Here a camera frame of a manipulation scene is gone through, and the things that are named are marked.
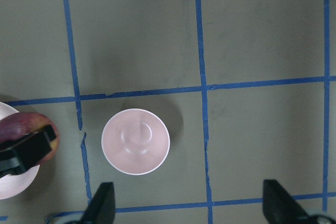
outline black object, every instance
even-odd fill
[[[263,213],[269,224],[336,224],[325,214],[312,215],[274,179],[264,180]]]
[[[113,183],[101,183],[82,218],[66,224],[113,224],[115,203]]]
[[[51,125],[15,141],[0,144],[0,178],[19,175],[35,166],[51,152],[50,142],[56,139]]]

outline pink dish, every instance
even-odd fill
[[[0,120],[18,111],[8,104],[0,102]],[[23,192],[35,179],[39,165],[21,175],[6,175],[0,178],[0,200],[11,198]]]
[[[142,109],[124,110],[105,125],[101,146],[108,162],[129,175],[156,170],[167,158],[170,137],[162,120]]]

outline round dish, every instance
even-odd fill
[[[18,111],[8,104],[0,102],[0,120]],[[39,165],[21,175],[6,175],[0,178],[0,200],[11,198],[23,192],[35,179]]]
[[[167,158],[170,137],[162,120],[142,109],[124,110],[105,125],[101,146],[108,162],[129,175],[156,170]]]

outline plate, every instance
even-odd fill
[[[0,102],[0,120],[17,113],[15,108]],[[32,167],[21,175],[6,175],[0,178],[0,200],[11,198],[23,192],[35,179],[39,165]]]
[[[152,112],[129,109],[105,125],[101,146],[108,162],[129,175],[156,170],[167,158],[170,137],[162,120]]]

